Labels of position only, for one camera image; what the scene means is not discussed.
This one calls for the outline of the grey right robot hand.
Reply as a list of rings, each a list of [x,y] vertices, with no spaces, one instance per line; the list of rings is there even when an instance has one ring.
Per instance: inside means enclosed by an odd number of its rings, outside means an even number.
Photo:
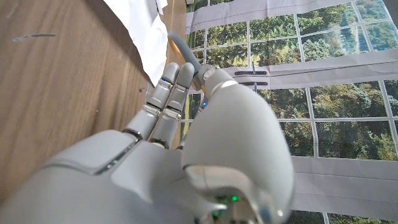
[[[2,223],[283,223],[289,147],[271,107],[224,70],[171,63],[123,131],[49,159],[1,205]]]

